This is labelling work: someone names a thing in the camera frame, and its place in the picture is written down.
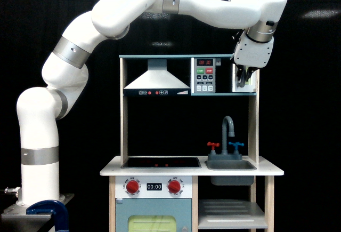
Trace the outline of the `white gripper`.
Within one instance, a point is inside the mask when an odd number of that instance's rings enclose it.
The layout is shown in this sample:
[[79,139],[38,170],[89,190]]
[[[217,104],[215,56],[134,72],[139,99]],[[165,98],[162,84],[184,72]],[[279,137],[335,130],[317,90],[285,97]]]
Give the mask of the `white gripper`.
[[245,32],[242,33],[233,54],[237,67],[237,87],[244,87],[256,68],[263,68],[267,65],[273,44],[274,37],[267,43],[257,43],[251,40]]

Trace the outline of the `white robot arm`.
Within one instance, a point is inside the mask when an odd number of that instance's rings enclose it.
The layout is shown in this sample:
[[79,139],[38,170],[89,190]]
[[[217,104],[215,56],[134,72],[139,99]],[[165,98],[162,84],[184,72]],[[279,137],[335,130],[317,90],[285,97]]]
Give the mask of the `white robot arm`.
[[21,140],[21,201],[31,206],[59,200],[59,135],[56,125],[70,112],[88,80],[86,61],[108,39],[121,39],[144,12],[189,15],[210,26],[241,29],[237,65],[262,68],[287,0],[99,0],[75,18],[45,61],[46,87],[23,91],[17,100]]

